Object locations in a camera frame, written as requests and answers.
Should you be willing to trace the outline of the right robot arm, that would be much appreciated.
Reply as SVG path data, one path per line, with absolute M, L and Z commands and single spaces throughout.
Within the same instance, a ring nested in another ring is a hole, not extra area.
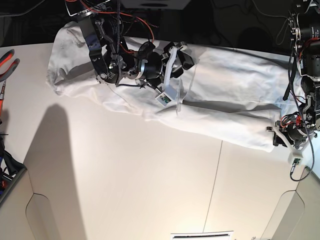
M 89 58 L 97 75 L 108 84 L 124 87 L 123 78 L 134 80 L 129 87 L 149 87 L 158 93 L 170 79 L 180 77 L 195 65 L 187 53 L 185 42 L 170 42 L 161 54 L 156 52 L 155 36 L 144 19 L 121 11 L 120 1 L 115 6 L 106 0 L 67 0 L 68 14 L 75 17 L 89 50 Z M 140 22 L 149 37 L 138 50 L 129 49 L 125 40 L 123 17 Z

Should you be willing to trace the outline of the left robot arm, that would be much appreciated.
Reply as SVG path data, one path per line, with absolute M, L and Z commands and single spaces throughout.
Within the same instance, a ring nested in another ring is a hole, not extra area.
M 320 2 L 294 0 L 287 22 L 291 36 L 289 83 L 282 99 L 298 99 L 293 89 L 299 74 L 304 101 L 298 100 L 297 111 L 283 116 L 268 131 L 273 132 L 274 146 L 289 148 L 290 158 L 300 160 L 320 131 Z

